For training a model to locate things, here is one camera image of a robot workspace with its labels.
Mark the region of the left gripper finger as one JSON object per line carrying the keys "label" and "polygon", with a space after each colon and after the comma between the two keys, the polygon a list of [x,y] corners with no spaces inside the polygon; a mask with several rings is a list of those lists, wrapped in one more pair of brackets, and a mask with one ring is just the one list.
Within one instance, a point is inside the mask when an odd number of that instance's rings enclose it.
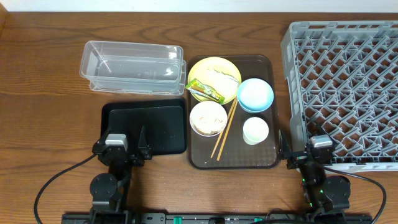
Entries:
{"label": "left gripper finger", "polygon": [[146,127],[143,126],[141,128],[141,133],[139,136],[139,142],[138,142],[138,149],[140,150],[141,153],[150,153],[150,147],[149,144],[147,143],[147,138],[146,138]]}
{"label": "left gripper finger", "polygon": [[100,138],[98,140],[99,144],[104,144],[106,142],[106,139],[107,139],[108,135],[110,134],[110,131],[111,131],[111,127],[108,126],[108,128],[100,136]]}

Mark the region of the pale green cup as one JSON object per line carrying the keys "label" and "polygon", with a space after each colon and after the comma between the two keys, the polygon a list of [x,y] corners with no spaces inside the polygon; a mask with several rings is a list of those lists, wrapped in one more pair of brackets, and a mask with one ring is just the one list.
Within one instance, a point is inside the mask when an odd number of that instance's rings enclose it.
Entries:
{"label": "pale green cup", "polygon": [[243,139],[248,145],[263,142],[269,135],[268,124],[258,117],[247,119],[243,124]]}

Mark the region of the light blue bowl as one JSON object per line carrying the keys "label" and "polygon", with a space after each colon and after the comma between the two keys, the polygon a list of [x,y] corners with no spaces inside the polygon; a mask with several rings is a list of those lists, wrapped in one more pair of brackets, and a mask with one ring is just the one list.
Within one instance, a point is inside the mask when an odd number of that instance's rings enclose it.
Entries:
{"label": "light blue bowl", "polygon": [[260,113],[273,104],[274,91],[266,81],[259,78],[250,78],[240,84],[237,99],[244,111]]}

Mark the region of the wooden chopstick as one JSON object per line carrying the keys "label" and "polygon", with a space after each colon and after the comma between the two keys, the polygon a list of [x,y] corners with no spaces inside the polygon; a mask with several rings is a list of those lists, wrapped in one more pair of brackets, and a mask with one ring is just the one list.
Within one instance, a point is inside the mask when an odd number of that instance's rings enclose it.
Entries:
{"label": "wooden chopstick", "polygon": [[236,111],[237,104],[238,104],[238,99],[235,98],[234,101],[233,101],[233,104],[231,105],[229,113],[228,113],[228,124],[227,124],[226,129],[224,130],[223,140],[221,142],[220,150],[219,150],[219,153],[218,153],[218,156],[217,156],[217,161],[220,161],[220,159],[221,159],[221,156],[222,156],[222,153],[223,153],[223,149],[224,149],[224,145],[226,144],[226,140],[227,140],[227,137],[228,137],[228,134],[229,134],[229,130],[230,130],[231,124],[233,122],[233,118],[234,118],[234,114],[235,114],[235,111]]}
{"label": "wooden chopstick", "polygon": [[[237,102],[237,98],[235,97],[234,100],[233,100],[233,102],[232,102],[232,105],[231,105],[231,107],[230,107],[230,109],[229,109],[229,111],[228,111],[227,122],[228,122],[228,120],[229,120],[229,118],[230,118],[230,116],[231,116],[232,110],[233,110],[233,108],[235,107],[236,102]],[[224,129],[223,129],[223,130],[219,133],[219,135],[218,135],[218,139],[217,139],[217,141],[216,141],[216,143],[215,143],[215,146],[214,146],[214,148],[213,148],[213,151],[212,151],[212,153],[211,153],[210,158],[213,158],[213,156],[214,156],[214,154],[215,154],[215,152],[216,152],[216,150],[217,150],[217,148],[218,148],[218,144],[219,144],[219,142],[220,142],[220,140],[221,140],[221,137],[222,137],[222,135],[223,135]]]}

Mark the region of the pink bowl with rice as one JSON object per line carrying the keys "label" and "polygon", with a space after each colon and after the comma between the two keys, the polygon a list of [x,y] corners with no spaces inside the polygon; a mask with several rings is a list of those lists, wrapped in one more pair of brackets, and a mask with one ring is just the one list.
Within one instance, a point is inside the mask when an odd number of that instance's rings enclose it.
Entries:
{"label": "pink bowl with rice", "polygon": [[197,134],[204,137],[216,136],[226,127],[226,110],[214,101],[203,101],[195,105],[189,116],[189,122]]}

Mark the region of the green snack wrapper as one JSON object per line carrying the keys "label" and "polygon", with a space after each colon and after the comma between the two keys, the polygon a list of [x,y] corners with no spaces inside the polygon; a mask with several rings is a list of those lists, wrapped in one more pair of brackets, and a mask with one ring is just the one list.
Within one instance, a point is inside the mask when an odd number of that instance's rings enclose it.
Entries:
{"label": "green snack wrapper", "polygon": [[213,87],[203,84],[196,78],[194,78],[191,82],[189,82],[185,86],[185,88],[188,89],[193,94],[204,97],[208,100],[215,101],[219,104],[222,104],[225,99],[225,97],[219,94]]}

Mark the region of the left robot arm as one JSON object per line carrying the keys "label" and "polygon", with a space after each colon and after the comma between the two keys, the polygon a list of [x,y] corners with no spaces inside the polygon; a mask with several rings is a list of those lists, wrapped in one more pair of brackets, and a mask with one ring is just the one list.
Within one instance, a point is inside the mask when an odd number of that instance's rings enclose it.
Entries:
{"label": "left robot arm", "polygon": [[141,128],[138,145],[129,147],[125,134],[112,134],[108,128],[93,145],[93,154],[108,167],[90,184],[93,196],[89,223],[140,223],[141,218],[127,206],[132,168],[152,159],[146,128]]}

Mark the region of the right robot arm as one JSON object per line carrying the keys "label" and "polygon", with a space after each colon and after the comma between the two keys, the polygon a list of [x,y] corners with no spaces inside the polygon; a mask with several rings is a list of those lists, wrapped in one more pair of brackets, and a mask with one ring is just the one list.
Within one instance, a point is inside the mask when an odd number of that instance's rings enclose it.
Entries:
{"label": "right robot arm", "polygon": [[320,215],[342,212],[349,208],[351,183],[342,175],[326,176],[324,163],[333,158],[336,142],[317,126],[317,134],[302,151],[291,151],[282,131],[279,132],[278,159],[287,161],[287,169],[298,169],[302,175],[305,200],[312,211],[306,219],[313,222]]}

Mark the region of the black waste tray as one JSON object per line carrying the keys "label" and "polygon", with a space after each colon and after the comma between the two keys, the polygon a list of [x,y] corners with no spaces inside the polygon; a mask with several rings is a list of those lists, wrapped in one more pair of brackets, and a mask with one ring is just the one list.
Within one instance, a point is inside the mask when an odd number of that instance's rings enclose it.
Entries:
{"label": "black waste tray", "polygon": [[101,133],[125,134],[127,145],[138,150],[142,128],[153,156],[181,154],[187,147],[185,100],[108,103],[101,111]]}

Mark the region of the grey dishwasher rack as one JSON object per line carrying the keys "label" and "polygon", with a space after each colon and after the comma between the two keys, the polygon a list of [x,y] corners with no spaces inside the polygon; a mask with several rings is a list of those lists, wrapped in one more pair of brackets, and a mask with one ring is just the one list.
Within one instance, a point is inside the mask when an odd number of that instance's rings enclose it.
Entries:
{"label": "grey dishwasher rack", "polygon": [[332,169],[397,170],[397,22],[293,22],[280,46],[292,149],[321,126],[336,141]]}

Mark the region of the clear plastic waste bin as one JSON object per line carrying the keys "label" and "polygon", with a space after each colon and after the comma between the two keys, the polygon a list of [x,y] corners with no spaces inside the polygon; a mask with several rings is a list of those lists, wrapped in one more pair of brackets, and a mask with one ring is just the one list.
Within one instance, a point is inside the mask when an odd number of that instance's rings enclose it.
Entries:
{"label": "clear plastic waste bin", "polygon": [[91,40],[83,51],[80,76],[93,91],[180,96],[186,67],[177,45]]}

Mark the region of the brown plastic serving tray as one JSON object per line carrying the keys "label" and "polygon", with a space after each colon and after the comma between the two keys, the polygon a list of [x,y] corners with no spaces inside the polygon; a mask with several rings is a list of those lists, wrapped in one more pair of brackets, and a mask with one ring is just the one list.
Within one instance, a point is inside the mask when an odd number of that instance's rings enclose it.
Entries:
{"label": "brown plastic serving tray", "polygon": [[[243,80],[259,78],[274,87],[271,61],[263,55],[224,55],[237,66]],[[243,124],[251,117],[263,119],[269,127],[268,137],[259,144],[248,145],[243,139]],[[276,100],[263,112],[251,114],[236,107],[226,141],[218,136],[204,137],[187,125],[187,155],[196,169],[271,169],[278,165],[279,120]]]}

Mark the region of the yellow plate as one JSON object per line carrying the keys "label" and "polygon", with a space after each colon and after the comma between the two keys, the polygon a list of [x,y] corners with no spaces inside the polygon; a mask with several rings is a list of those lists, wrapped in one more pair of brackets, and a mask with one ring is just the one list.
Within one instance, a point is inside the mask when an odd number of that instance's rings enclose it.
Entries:
{"label": "yellow plate", "polygon": [[193,80],[212,87],[221,95],[224,98],[221,105],[234,100],[238,86],[242,83],[241,73],[237,66],[222,57],[200,58],[188,73],[187,85]]}

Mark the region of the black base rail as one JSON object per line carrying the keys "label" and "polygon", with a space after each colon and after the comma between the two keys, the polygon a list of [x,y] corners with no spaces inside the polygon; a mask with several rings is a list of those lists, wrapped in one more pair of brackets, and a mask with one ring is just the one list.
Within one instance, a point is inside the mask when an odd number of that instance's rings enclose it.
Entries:
{"label": "black base rail", "polygon": [[192,215],[192,214],[164,214],[164,213],[122,213],[122,214],[64,214],[62,224],[90,224],[90,223],[122,223],[122,224],[239,224],[259,223],[263,221],[281,220],[282,223],[291,221],[316,223],[371,223],[369,215],[329,214],[319,215],[311,219],[308,215],[296,215],[281,211],[270,212],[267,215]]}

